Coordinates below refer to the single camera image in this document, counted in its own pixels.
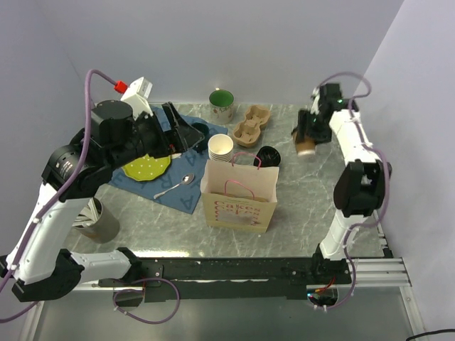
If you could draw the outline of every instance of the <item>mug handle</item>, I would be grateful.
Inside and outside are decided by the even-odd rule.
[[[226,187],[228,186],[228,183],[237,183],[238,185],[241,185],[243,188],[249,190],[249,192],[250,192],[250,193],[252,194],[252,196],[253,196],[253,200],[255,199],[255,194],[253,193],[253,191],[252,191],[251,189],[249,189],[247,186],[243,185],[242,183],[239,183],[239,182],[236,181],[236,180],[227,180],[227,181],[225,182],[225,194],[227,194],[227,193],[226,193],[226,192],[227,192],[227,188],[226,188]]]
[[[260,158],[258,158],[256,155],[254,154],[251,154],[251,153],[247,153],[246,151],[239,151],[238,153],[235,153],[233,156],[232,156],[232,160],[230,162],[230,164],[234,167],[234,160],[235,160],[235,157],[239,154],[248,154],[248,155],[251,155],[251,156],[254,156],[257,160],[259,160],[259,164],[257,165],[257,169],[259,170],[259,168],[261,168],[261,164],[262,164],[262,160]]]

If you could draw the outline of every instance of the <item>yellow plate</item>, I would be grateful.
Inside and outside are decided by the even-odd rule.
[[[163,175],[170,164],[170,156],[155,159],[145,155],[143,158],[137,158],[122,168],[128,178],[135,181],[150,181]]]

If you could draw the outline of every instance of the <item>dark cup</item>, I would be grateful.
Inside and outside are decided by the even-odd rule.
[[[282,161],[282,157],[279,155],[278,150],[271,146],[263,146],[258,152],[257,157],[261,159],[262,167],[277,167]],[[258,166],[259,160],[255,158],[253,165]]]
[[[207,149],[208,140],[210,139],[210,134],[209,134],[210,129],[208,128],[207,124],[204,124],[204,123],[193,123],[193,124],[191,124],[191,126],[193,126],[197,130],[199,130],[202,134],[204,134],[204,139],[193,147],[193,149],[196,152],[202,153],[204,150]]]

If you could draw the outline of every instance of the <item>green mug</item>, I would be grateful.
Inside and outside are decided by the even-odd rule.
[[[212,109],[213,123],[227,124],[234,117],[234,96],[227,90],[216,89],[208,98]]]

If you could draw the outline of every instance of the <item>red connector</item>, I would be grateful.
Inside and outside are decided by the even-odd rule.
[[[124,94],[125,91],[127,91],[128,85],[126,83],[123,83],[121,80],[117,80],[116,85],[114,86],[114,90],[117,92],[120,92],[121,94]]]

